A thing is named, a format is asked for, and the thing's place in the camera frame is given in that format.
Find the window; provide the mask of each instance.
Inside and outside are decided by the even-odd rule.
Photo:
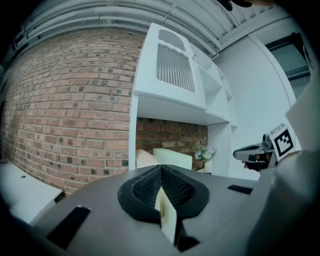
[[[2,84],[2,87],[0,89],[0,96],[2,96],[5,92],[5,89],[7,88],[7,81],[5,81],[3,84]]]
[[[310,71],[301,35],[293,33],[267,44],[266,47],[285,72],[297,99],[310,82]]]

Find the ceiling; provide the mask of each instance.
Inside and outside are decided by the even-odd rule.
[[[229,12],[216,0],[46,0],[22,24],[6,59],[66,31],[121,27],[146,33],[151,23],[178,32],[213,58],[248,33],[288,16],[276,5],[234,4]]]

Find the black mesh panel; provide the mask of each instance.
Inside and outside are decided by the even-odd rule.
[[[141,202],[154,208],[160,187],[161,171],[159,169],[151,172],[147,177],[137,182],[133,187],[133,194]]]
[[[161,172],[162,187],[173,207],[183,205],[195,195],[195,188],[169,171]]]

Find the black slot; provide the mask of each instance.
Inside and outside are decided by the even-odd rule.
[[[237,191],[243,194],[247,194],[250,195],[253,188],[249,188],[249,187],[244,187],[244,186],[237,186],[237,185],[231,185],[228,187],[228,190],[233,190],[233,191]]]
[[[46,238],[56,246],[66,249],[90,212],[86,207],[77,206]]]

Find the brick wall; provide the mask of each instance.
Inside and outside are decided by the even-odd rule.
[[[205,125],[165,121],[138,117],[136,124],[136,148],[152,154],[152,149],[165,148],[192,156],[192,169],[204,167],[196,161],[198,146],[208,145],[208,127]]]
[[[130,101],[144,36],[86,30],[48,39],[11,66],[4,157],[73,193],[128,170]]]

